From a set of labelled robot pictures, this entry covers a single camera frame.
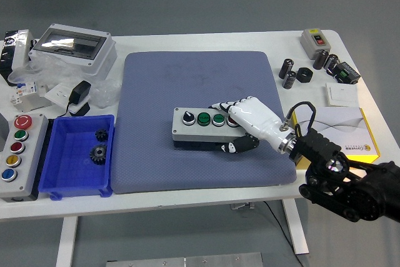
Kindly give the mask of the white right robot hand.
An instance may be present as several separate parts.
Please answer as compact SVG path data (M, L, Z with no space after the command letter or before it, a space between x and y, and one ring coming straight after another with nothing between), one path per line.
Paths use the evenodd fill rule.
M266 140L281 154L290 153L296 144L296 135L289 127L289 121L282 120L256 97L248 96L238 101L216 103L210 107L228 113L247 133Z

